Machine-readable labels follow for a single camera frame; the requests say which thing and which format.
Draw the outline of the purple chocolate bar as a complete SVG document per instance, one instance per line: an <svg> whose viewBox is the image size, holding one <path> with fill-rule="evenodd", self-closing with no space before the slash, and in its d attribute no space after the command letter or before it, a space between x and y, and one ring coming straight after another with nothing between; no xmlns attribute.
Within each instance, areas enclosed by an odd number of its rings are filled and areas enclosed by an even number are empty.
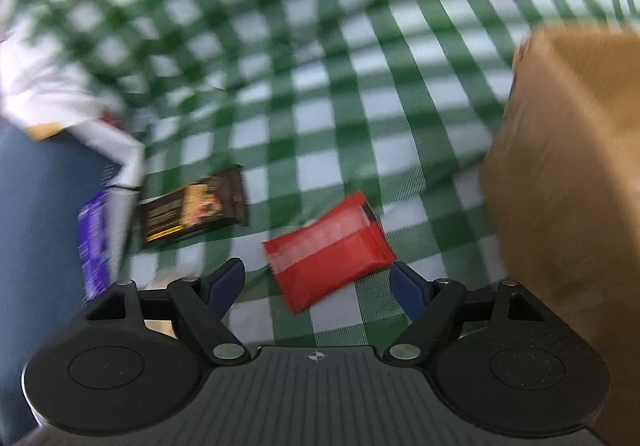
<svg viewBox="0 0 640 446"><path fill-rule="evenodd" d="M106 228L107 191L102 189L78 213L78 255L85 300L96 299L111 286Z"/></svg>

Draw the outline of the cardboard box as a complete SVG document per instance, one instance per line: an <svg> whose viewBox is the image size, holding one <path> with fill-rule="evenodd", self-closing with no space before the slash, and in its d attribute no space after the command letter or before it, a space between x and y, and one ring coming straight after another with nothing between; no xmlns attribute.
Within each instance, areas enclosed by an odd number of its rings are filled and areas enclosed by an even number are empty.
<svg viewBox="0 0 640 446"><path fill-rule="evenodd" d="M639 440L639 35L541 26L515 51L480 186L509 275L604 358L597 430Z"/></svg>

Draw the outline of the green checkered cloth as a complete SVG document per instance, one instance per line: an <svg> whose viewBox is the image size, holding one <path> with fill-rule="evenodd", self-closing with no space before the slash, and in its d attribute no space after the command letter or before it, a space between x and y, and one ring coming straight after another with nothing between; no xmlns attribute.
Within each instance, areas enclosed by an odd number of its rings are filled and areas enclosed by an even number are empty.
<svg viewBox="0 0 640 446"><path fill-rule="evenodd" d="M117 110L144 149L141 200L243 170L247 225L160 247L134 226L120 276L146 287L238 257L227 324L245 343L384 348L408 323L386 272L293 314L264 242L360 192L419 273L493 283L477 166L515 48L552 21L637 26L639 0L1 0L1 16L9 97Z"/></svg>

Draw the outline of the red snack packet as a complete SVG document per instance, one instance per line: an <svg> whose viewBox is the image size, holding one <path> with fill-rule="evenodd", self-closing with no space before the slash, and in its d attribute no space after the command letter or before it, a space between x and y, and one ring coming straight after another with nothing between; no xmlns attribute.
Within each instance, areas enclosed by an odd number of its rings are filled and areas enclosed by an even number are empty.
<svg viewBox="0 0 640 446"><path fill-rule="evenodd" d="M378 217L361 192L314 223L266 240L262 247L294 314L396 260Z"/></svg>

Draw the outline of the black chocolate bar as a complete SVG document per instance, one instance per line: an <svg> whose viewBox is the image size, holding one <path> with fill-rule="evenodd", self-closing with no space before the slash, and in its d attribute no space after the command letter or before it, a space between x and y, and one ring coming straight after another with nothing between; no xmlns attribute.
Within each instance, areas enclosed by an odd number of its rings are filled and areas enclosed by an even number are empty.
<svg viewBox="0 0 640 446"><path fill-rule="evenodd" d="M139 206L143 248L250 223L243 168L234 165Z"/></svg>

